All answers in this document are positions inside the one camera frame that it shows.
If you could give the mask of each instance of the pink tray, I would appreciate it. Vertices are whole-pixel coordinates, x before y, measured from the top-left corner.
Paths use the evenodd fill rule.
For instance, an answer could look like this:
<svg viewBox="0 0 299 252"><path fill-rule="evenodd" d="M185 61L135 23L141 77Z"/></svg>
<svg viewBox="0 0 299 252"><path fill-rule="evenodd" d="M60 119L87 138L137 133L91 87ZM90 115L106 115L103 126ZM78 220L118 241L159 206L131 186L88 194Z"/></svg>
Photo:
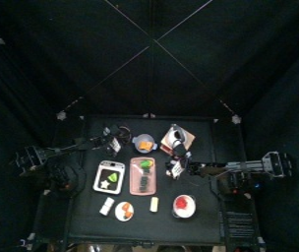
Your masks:
<svg viewBox="0 0 299 252"><path fill-rule="evenodd" d="M154 162L150 173L146 173L141 167L141 162L145 160L151 160ZM133 195L153 195L157 192L157 165L155 159L151 157L135 157L130 162L130 194ZM146 190L141 191L142 177L147 177Z"/></svg>

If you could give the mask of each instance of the small bowl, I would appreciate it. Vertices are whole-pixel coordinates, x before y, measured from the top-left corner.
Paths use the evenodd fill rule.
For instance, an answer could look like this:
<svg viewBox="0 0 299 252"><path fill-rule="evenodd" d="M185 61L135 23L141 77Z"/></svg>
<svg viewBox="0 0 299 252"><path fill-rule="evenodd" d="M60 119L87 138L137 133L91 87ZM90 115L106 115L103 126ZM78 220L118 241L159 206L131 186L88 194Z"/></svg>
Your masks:
<svg viewBox="0 0 299 252"><path fill-rule="evenodd" d="M154 144L150 151L139 149L141 142L151 142ZM149 154L150 152L153 152L158 148L155 140L149 134L142 134L138 137L134 137L133 138L133 143L134 143L137 151L141 152L142 154Z"/></svg>
<svg viewBox="0 0 299 252"><path fill-rule="evenodd" d="M185 208L178 208L177 202L181 198L185 198L187 201L187 206ZM175 218L190 218L195 212L195 199L191 195L181 195L174 203L174 216Z"/></svg>

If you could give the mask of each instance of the white plate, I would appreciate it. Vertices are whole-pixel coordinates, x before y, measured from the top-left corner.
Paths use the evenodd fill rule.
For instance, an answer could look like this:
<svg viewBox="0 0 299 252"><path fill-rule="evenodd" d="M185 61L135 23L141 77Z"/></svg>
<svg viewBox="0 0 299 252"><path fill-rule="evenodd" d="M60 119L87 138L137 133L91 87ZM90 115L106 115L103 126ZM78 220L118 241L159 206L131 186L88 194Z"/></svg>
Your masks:
<svg viewBox="0 0 299 252"><path fill-rule="evenodd" d="M126 201L125 201L125 202L121 202L121 203L117 205L117 207L115 207L115 216L117 216L117 218L118 218L121 221L129 221L129 220L133 218L133 216L134 216L134 207L133 207L133 205L130 204L127 211L129 211L129 212L133 212L133 215L131 215L130 218L126 218L126 217L125 217L126 211L125 211L125 209L123 209L123 205L125 205L126 203L130 204L130 202L126 202Z"/></svg>

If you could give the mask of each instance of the black fabric wall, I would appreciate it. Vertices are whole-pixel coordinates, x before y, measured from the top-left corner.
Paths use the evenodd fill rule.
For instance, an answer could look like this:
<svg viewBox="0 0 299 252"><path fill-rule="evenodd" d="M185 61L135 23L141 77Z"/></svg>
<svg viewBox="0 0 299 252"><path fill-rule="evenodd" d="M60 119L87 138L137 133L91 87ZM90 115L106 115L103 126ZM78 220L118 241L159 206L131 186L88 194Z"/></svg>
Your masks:
<svg viewBox="0 0 299 252"><path fill-rule="evenodd" d="M280 151L294 160L294 177L266 183L258 209L274 251L299 251L299 59L248 114L245 126L249 158Z"/></svg>
<svg viewBox="0 0 299 252"><path fill-rule="evenodd" d="M268 240L299 249L299 1L0 1L0 37L0 247L36 207L6 164L51 143L66 110L238 113L249 158L297 158L298 179L266 185L260 211Z"/></svg>
<svg viewBox="0 0 299 252"><path fill-rule="evenodd" d="M24 146L51 144L54 131L51 108L0 46L0 251L12 251L28 237L38 210L35 184L10 162Z"/></svg>

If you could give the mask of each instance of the green vegetable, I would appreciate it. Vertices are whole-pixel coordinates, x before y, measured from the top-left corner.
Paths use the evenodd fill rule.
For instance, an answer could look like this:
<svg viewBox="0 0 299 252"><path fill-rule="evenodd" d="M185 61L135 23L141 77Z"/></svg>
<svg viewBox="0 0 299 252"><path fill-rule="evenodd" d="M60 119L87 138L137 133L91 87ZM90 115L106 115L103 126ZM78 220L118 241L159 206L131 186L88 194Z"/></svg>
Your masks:
<svg viewBox="0 0 299 252"><path fill-rule="evenodd" d="M118 181L118 175L117 175L117 173L114 173L114 174L108 177L108 179L110 179L111 182L117 183L117 181Z"/></svg>
<svg viewBox="0 0 299 252"><path fill-rule="evenodd" d="M154 165L154 161L153 160L143 160L141 162L141 167L142 168L150 168Z"/></svg>

